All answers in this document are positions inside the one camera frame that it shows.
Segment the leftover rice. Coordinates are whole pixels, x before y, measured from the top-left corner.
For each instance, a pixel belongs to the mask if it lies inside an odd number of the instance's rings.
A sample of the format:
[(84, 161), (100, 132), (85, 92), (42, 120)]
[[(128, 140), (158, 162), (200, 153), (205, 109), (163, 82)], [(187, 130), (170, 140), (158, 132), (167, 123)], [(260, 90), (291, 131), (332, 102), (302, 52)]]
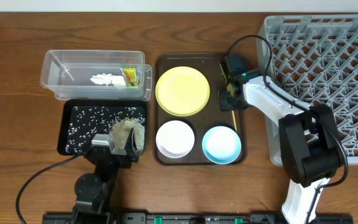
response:
[(113, 154), (124, 155), (126, 153), (124, 146), (132, 128), (134, 129), (134, 138), (137, 152), (139, 154), (143, 153), (145, 145), (145, 124), (142, 122), (143, 119), (140, 118), (124, 118), (113, 123), (110, 132), (114, 143), (114, 147), (111, 149)]

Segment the white bowl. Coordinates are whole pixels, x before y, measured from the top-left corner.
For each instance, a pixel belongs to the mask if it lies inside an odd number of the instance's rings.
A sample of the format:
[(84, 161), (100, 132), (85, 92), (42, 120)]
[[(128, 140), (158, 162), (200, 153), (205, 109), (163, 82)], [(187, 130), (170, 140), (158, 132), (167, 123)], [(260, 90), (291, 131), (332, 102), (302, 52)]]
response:
[(187, 155), (195, 144), (192, 128), (183, 121), (173, 120), (159, 127), (155, 142), (164, 156), (178, 159)]

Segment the green snack wrapper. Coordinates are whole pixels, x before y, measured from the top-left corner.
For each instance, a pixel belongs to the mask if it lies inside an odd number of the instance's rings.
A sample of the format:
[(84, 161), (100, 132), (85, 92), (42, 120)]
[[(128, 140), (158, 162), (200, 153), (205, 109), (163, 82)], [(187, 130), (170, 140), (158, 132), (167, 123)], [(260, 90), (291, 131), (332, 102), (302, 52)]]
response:
[(125, 79), (127, 86), (138, 86), (139, 85), (139, 80), (136, 75), (135, 67), (122, 67), (121, 73)]

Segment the yellow plate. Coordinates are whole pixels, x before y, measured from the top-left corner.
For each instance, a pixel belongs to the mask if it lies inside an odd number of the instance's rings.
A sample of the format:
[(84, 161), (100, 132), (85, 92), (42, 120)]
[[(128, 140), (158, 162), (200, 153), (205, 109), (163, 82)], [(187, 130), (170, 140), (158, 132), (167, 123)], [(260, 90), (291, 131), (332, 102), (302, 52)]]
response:
[(174, 116), (191, 116), (200, 112), (210, 96), (207, 78), (192, 67), (173, 67), (157, 81), (155, 97), (158, 105)]

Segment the blue bowl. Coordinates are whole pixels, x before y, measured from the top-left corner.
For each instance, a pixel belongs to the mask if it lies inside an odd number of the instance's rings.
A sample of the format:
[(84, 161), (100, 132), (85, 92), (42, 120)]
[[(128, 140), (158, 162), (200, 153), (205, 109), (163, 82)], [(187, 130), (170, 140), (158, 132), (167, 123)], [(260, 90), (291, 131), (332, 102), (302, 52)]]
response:
[(219, 165), (234, 162), (242, 151), (242, 143), (238, 134), (227, 126), (215, 126), (203, 136), (201, 143), (205, 156)]

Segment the wooden chopstick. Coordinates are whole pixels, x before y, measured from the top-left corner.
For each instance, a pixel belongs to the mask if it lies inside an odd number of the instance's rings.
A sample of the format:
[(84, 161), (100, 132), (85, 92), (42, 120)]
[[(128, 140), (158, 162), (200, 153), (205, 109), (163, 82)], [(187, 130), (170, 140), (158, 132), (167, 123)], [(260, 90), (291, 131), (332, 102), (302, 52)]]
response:
[(229, 76), (226, 74), (226, 71), (224, 69), (224, 63), (221, 62), (219, 64), (219, 66), (220, 66), (221, 74), (223, 76), (223, 80), (225, 81), (225, 86), (226, 86), (224, 89), (219, 90), (219, 92), (218, 92), (220, 109), (223, 112), (228, 112), (228, 111), (231, 112), (233, 127), (234, 127), (235, 132), (237, 132), (237, 121), (236, 121), (235, 109), (232, 104), (232, 98), (230, 96), (230, 92), (227, 90), (227, 86), (229, 84)]

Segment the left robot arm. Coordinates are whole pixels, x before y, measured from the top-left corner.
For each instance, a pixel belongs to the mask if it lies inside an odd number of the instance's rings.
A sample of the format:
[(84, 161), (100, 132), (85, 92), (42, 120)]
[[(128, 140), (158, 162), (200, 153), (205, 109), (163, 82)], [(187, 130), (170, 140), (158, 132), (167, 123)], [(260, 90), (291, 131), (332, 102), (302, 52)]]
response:
[(78, 178), (75, 183), (76, 202), (71, 215), (71, 224), (120, 223), (118, 212), (110, 211), (109, 204), (120, 168), (131, 168), (139, 160), (135, 131), (131, 129), (124, 146), (125, 154), (114, 154), (113, 137), (95, 134), (84, 145), (84, 158), (95, 165), (94, 172)]

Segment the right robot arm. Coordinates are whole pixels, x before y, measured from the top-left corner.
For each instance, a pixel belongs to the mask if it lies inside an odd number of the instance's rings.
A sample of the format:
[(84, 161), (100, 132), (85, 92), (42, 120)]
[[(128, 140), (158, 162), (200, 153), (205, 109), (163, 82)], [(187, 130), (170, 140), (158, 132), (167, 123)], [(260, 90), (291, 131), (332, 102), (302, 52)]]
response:
[(337, 133), (332, 109), (299, 101), (258, 70), (248, 70), (241, 56), (221, 62), (226, 88), (219, 91), (222, 111), (258, 108), (278, 128), (278, 149), (290, 178), (281, 213), (287, 223), (317, 223), (315, 209), (324, 188), (338, 168), (348, 162)]

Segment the black food waste tray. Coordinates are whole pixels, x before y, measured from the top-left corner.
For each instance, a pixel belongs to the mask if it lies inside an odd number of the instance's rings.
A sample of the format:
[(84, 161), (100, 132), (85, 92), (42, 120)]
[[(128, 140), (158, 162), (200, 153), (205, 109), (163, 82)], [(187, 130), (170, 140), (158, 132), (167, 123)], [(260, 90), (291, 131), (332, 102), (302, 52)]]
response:
[(83, 152), (95, 134), (110, 134), (113, 123), (124, 118), (143, 119), (147, 103), (138, 100), (69, 100), (63, 107), (57, 151), (64, 156)]

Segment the grey dishwasher rack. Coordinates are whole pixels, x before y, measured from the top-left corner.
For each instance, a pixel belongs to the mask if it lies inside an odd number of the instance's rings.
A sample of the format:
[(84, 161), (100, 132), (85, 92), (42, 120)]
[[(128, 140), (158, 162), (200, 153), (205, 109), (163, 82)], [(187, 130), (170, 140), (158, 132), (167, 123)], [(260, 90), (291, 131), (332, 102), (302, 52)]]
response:
[(257, 54), (280, 88), (331, 107), (347, 160), (358, 165), (358, 14), (268, 16)]

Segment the dark brown serving tray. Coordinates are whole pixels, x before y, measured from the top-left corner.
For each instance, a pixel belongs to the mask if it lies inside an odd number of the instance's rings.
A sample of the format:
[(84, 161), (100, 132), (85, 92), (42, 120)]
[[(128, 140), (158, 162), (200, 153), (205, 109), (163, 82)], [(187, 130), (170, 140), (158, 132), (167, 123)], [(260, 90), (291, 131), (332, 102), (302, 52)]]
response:
[[(164, 166), (213, 166), (202, 150), (202, 139), (204, 134), (215, 126), (233, 127), (231, 112), (223, 112), (220, 109), (218, 100), (218, 91), (225, 88), (225, 81), (221, 74), (219, 64), (224, 58), (223, 53), (167, 53), (159, 56), (156, 62), (156, 76), (160, 76), (173, 67), (186, 66), (200, 71), (208, 80), (210, 86), (210, 96), (206, 106), (198, 113), (178, 117), (165, 112), (158, 104), (155, 105), (155, 128), (159, 129), (161, 125), (171, 120), (180, 120), (187, 123), (195, 133), (195, 144), (192, 150), (184, 157), (171, 159), (164, 156), (154, 148), (155, 160)], [(242, 151), (240, 156), (231, 164), (240, 164), (247, 157), (247, 143), (244, 112), (235, 111), (237, 121), (237, 134), (241, 139)]]

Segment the clear plastic bin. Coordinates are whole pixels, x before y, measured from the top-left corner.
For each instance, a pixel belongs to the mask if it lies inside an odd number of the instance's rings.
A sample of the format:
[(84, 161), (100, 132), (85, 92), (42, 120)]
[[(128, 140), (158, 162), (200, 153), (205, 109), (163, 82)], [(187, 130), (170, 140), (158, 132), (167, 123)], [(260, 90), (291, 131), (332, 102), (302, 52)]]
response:
[[(97, 74), (120, 75), (122, 67), (135, 67), (138, 86), (96, 85)], [(148, 101), (152, 94), (152, 67), (141, 51), (49, 50), (45, 54), (40, 86), (56, 99), (109, 99)]]

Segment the black rail at table edge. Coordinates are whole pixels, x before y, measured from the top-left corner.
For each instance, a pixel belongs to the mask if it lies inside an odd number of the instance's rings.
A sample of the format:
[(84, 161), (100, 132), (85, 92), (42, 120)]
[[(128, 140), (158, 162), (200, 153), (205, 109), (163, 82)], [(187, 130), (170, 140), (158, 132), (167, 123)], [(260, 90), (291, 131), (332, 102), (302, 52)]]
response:
[(147, 215), (124, 213), (122, 215), (96, 215), (84, 213), (45, 214), (42, 224), (72, 223), (122, 223), (122, 224), (280, 224), (286, 223), (283, 215), (275, 213), (254, 213), (249, 215)]

